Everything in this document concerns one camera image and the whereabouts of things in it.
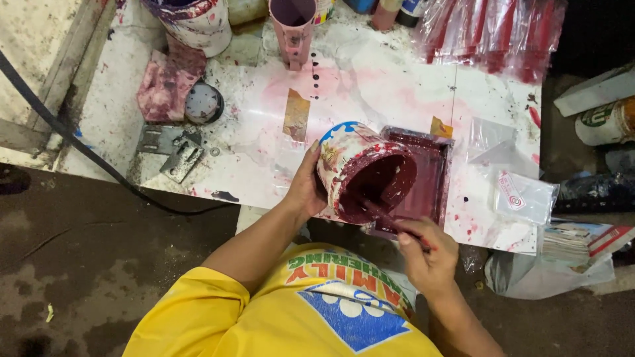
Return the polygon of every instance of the dirty floor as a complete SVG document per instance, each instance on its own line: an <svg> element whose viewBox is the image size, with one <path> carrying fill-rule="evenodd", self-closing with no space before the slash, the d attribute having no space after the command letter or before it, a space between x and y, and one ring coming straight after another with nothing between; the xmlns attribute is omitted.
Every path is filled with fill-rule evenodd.
<svg viewBox="0 0 635 357"><path fill-rule="evenodd" d="M27 170L30 188L0 196L0 356L120 356L130 333L170 285L229 239L239 206L172 217L121 186ZM184 210L216 203L151 192ZM310 222L312 237L355 235ZM22 255L56 236L28 259ZM541 301L499 297L458 280L485 327L511 356L632 356L635 291L574 291ZM47 306L54 317L46 323Z"/></svg>

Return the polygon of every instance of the person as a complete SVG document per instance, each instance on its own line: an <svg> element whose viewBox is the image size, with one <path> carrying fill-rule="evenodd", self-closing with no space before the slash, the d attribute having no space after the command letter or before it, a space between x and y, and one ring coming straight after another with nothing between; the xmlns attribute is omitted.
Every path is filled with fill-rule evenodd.
<svg viewBox="0 0 635 357"><path fill-rule="evenodd" d="M398 235L408 279L431 311L429 338L410 323L413 302L375 264L320 243L285 251L326 207L319 154L316 141L284 199L177 280L124 357L504 355L454 281L458 244L429 219L402 221L412 234Z"/></svg>

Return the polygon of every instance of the pink cloth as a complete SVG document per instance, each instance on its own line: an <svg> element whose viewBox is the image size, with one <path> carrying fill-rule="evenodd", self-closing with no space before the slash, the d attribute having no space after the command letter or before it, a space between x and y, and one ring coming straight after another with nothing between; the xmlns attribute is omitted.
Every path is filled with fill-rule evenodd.
<svg viewBox="0 0 635 357"><path fill-rule="evenodd" d="M137 91L137 103L145 121L183 121L185 97L205 71L207 58L169 34L168 56L153 51Z"/></svg>

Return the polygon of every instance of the hand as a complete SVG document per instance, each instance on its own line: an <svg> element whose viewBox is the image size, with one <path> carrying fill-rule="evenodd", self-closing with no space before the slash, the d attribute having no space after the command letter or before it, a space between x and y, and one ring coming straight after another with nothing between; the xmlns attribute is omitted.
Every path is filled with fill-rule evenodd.
<svg viewBox="0 0 635 357"><path fill-rule="evenodd" d="M326 191L315 173L321 146L316 140L304 154L304 159L293 177L283 204L300 214L306 222L326 208Z"/></svg>
<svg viewBox="0 0 635 357"><path fill-rule="evenodd" d="M458 262L458 243L445 234L430 218L421 221L399 222L410 233L399 233L399 250L406 259L406 274L410 283L432 302L446 299L458 292L454 272ZM423 251L417 241L430 246L429 253Z"/></svg>

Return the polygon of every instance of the yellow t-shirt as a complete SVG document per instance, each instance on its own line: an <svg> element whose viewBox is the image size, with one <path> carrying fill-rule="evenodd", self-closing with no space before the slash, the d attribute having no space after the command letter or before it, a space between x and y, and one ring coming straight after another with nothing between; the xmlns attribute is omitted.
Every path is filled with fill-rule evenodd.
<svg viewBox="0 0 635 357"><path fill-rule="evenodd" d="M250 298L204 267L185 273L141 320L131 356L441 356L411 303L376 265L319 243L284 254Z"/></svg>

